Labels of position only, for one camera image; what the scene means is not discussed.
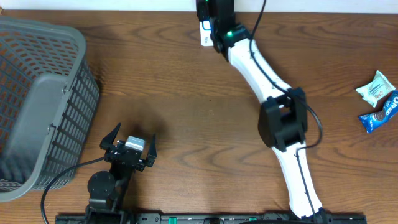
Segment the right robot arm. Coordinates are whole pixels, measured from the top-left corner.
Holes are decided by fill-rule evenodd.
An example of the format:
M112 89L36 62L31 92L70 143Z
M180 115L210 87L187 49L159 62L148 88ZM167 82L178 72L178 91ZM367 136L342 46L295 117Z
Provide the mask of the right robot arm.
M257 128L279 161L295 223L328 223L307 164L308 114L323 129L301 88L292 88L272 69L248 30L236 21L234 1L196 0L201 43L212 45L246 80L260 103Z

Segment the white mint tissue pack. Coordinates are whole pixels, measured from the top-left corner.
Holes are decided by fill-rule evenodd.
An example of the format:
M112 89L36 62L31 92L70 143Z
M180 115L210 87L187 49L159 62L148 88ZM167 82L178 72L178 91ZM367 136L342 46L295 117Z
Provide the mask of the white mint tissue pack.
M386 76L377 70L373 80L367 85L357 88L356 92L361 95L364 101L375 108L381 98L384 98L395 89Z

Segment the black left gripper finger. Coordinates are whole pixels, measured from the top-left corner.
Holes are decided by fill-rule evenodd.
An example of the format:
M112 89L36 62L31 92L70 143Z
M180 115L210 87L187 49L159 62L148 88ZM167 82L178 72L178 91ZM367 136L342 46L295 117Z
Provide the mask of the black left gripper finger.
M156 135L154 134L150 143L150 148L146 157L146 166L152 167L157 158L157 150L156 150Z
M116 125L116 127L101 140L100 145L99 145L101 149L112 150L116 147L113 143L114 143L114 140L116 139L116 136L119 132L120 127L121 127L121 123L118 123Z

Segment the grey plastic mesh basket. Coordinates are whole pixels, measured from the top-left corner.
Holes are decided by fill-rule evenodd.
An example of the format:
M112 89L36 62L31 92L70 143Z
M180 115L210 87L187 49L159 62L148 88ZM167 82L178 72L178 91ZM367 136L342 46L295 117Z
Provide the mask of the grey plastic mesh basket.
M76 29L1 18L1 200L74 178L100 97Z

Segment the blue Oreo cookie pack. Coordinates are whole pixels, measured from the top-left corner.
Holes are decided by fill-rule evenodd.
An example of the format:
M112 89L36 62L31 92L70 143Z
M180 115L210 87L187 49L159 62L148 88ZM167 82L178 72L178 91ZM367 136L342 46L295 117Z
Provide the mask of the blue Oreo cookie pack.
M394 90L390 97L385 101L381 111L361 115L359 120L364 126L366 132L371 134L374 130L386 124L393 116L397 114L397 90Z

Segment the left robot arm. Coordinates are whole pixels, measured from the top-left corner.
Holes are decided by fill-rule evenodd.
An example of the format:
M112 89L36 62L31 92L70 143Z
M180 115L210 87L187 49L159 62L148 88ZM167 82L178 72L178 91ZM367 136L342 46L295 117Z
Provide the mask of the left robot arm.
M134 215L122 209L124 196L135 172L152 167L157 158L156 137L150 142L145 159L141 158L145 140L129 136L125 141L114 143L121 125L107 134L100 142L105 150L105 161L111 164L109 171L100 171L88 181L89 204L83 223L86 224L124 224L134 223Z

